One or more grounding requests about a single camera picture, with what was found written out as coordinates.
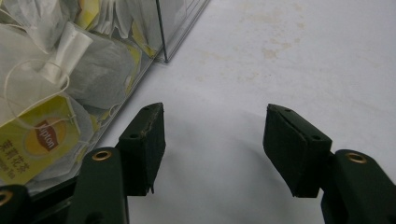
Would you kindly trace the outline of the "white table mat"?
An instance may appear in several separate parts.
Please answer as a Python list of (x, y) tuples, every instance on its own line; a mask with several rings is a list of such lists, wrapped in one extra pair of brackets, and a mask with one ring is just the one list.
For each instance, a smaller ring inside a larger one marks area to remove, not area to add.
[(264, 153), (269, 104), (374, 158), (396, 182), (396, 0), (210, 0), (167, 64), (155, 63), (101, 139), (164, 105), (166, 150), (131, 224), (324, 224)]

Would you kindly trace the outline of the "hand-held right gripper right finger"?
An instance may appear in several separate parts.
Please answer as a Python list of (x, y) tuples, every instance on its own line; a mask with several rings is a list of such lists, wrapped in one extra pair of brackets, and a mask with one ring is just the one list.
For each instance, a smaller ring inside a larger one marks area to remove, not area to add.
[(291, 194), (316, 198), (332, 139), (290, 108), (269, 104), (263, 149)]

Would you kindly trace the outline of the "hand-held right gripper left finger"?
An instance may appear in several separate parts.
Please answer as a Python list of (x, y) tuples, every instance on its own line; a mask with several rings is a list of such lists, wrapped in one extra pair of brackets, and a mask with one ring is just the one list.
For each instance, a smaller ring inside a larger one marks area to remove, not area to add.
[(121, 154), (128, 196), (146, 196), (150, 191), (154, 192), (165, 146), (163, 103), (146, 105), (139, 110), (116, 144)]

